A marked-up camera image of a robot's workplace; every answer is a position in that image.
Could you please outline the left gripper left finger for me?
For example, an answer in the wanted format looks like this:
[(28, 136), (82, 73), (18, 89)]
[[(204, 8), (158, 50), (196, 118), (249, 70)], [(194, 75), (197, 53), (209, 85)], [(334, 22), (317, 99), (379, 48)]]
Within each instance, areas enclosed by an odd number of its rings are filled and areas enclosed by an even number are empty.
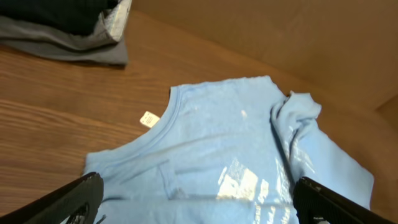
[(1, 217), (2, 224), (93, 224), (104, 194), (104, 182), (90, 172), (42, 198)]

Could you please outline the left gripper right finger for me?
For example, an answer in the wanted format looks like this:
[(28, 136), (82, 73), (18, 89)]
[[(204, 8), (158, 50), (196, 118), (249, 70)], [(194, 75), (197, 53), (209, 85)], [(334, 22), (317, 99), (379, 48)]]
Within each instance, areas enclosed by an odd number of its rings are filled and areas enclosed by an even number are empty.
[(300, 224), (394, 224), (308, 177), (295, 184), (293, 205)]

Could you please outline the light blue printed t-shirt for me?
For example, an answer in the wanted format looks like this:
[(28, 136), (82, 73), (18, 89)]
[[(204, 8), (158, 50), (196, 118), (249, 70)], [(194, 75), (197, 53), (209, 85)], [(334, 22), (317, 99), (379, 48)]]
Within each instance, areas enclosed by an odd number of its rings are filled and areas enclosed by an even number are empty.
[(104, 181), (95, 222), (297, 223), (304, 176), (369, 207), (373, 175), (319, 129), (321, 109), (268, 76), (175, 86), (147, 133), (87, 155)]

